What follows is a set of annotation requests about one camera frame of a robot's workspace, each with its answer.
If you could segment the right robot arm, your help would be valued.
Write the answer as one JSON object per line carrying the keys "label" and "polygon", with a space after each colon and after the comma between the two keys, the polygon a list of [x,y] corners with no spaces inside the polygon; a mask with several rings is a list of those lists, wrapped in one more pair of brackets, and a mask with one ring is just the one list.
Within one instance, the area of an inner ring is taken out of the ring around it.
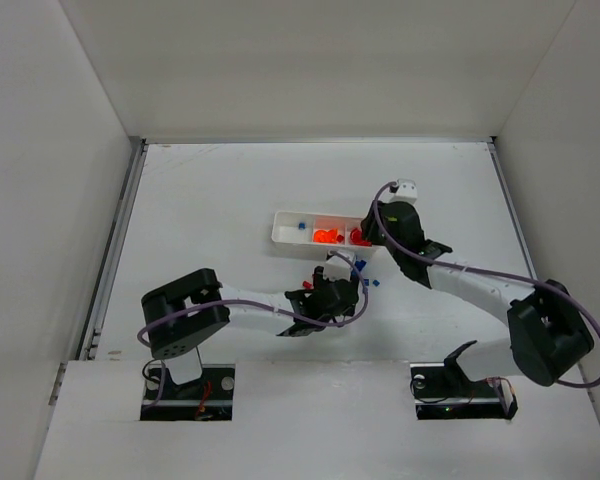
{"label": "right robot arm", "polygon": [[408,202],[374,200],[361,235],[384,247],[409,280],[454,296],[507,328],[502,339],[470,339],[444,358],[445,374],[456,384],[508,376],[560,384],[595,346],[584,311],[562,284],[467,265],[451,247],[426,237]]}

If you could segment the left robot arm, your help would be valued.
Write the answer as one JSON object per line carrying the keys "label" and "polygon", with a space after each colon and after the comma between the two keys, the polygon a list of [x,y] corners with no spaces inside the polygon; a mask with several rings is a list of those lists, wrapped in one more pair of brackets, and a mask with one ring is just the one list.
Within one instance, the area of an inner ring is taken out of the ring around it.
{"label": "left robot arm", "polygon": [[200,345],[226,327],[301,338],[355,322],[368,304],[368,286],[354,267],[330,279],[319,266],[309,288],[276,294],[233,288],[202,268],[141,298],[138,340],[161,364],[164,380],[182,387],[203,375]]}

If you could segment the large blue curved lego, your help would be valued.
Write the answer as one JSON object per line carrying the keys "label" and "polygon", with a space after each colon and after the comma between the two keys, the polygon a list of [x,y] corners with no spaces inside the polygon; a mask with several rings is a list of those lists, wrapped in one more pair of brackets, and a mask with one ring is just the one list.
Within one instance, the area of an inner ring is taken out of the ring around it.
{"label": "large blue curved lego", "polygon": [[362,271],[364,270],[364,268],[366,267],[366,265],[367,265],[367,261],[366,261],[366,260],[357,260],[357,261],[355,262],[355,266],[356,266],[356,268],[357,268],[357,269],[358,269],[360,272],[362,272]]}

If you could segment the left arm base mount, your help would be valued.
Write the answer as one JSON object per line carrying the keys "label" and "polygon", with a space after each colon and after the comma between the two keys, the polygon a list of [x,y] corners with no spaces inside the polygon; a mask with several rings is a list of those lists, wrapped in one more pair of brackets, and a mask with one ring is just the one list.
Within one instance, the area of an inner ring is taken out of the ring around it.
{"label": "left arm base mount", "polygon": [[176,385],[169,371],[161,378],[157,362],[142,370],[145,381],[140,410],[141,421],[224,422],[233,417],[235,366],[207,364],[202,376]]}

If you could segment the orange spiral lego piece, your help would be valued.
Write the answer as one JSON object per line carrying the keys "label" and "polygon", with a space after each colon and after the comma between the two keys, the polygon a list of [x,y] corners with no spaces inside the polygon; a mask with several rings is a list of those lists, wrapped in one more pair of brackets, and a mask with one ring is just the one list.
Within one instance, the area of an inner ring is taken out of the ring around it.
{"label": "orange spiral lego piece", "polygon": [[315,243],[329,243],[327,240],[327,231],[328,230],[316,230],[313,234],[313,242]]}

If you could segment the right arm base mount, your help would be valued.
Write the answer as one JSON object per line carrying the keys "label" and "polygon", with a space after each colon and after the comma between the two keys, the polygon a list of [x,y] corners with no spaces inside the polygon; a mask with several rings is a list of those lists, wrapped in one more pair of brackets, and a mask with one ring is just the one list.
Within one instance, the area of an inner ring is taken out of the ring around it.
{"label": "right arm base mount", "polygon": [[475,343],[466,342],[439,363],[410,364],[409,388],[418,420],[514,418],[518,401],[508,379],[487,377],[471,381],[458,366],[458,357]]}

